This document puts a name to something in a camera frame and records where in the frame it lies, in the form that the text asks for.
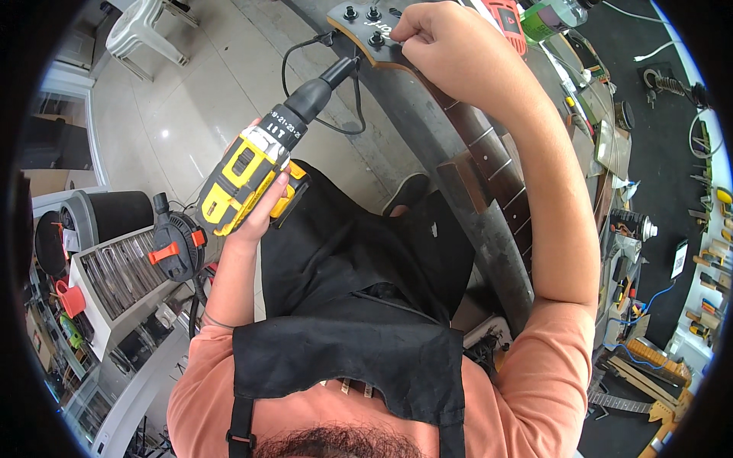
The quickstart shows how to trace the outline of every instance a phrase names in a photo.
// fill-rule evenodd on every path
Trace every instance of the hair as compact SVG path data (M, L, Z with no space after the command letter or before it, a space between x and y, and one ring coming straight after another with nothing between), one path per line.
M255 458L424 458L406 436L383 429L319 426L279 435L254 448Z

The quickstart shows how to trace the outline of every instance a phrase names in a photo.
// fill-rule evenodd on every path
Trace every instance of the white door frame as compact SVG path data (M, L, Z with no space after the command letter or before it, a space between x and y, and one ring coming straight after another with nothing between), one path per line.
M87 193L103 193L111 191L109 177L104 167L104 161L99 153L97 130L92 116L92 87L95 80L89 77L89 71L64 62L54 61L41 83L40 91L54 94L69 95L84 99L86 111L86 136L89 139L89 153L92 156L92 165L97 178L97 186L82 188ZM61 208L61 202L68 199L73 191L60 191L33 198L33 217L38 218L51 210Z

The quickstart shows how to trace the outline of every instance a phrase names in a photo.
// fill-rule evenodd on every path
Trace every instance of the orange t-shirt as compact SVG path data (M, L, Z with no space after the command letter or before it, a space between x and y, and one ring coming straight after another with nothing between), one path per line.
M590 381L594 326L572 304L535 311L512 345L496 384L463 358L465 451L471 457L571 457L581 436ZM227 458L226 431L234 403L232 333L204 326L191 341L188 368L171 393L168 428L179 458ZM397 418L378 397L341 382L316 384L279 399L254 403L259 440L322 424L388 428L438 458L438 428Z

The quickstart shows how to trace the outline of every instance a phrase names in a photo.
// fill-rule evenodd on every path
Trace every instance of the cordless drill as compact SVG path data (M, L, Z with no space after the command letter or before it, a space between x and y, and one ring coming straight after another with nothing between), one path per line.
M290 152L331 99L332 91L357 65L358 57L342 57L239 134L199 194L196 219L209 233L223 236L236 231L275 177L290 164L287 196L270 212L271 223L282 225L310 183L308 174L290 162Z

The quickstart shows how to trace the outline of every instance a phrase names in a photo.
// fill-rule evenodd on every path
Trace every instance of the red cup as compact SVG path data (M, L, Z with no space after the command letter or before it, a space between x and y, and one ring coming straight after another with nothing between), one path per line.
M56 282L56 294L61 298L61 304L64 306L69 318L74 318L75 315L86 308L84 294L81 292L80 287L69 288L65 281L58 280Z

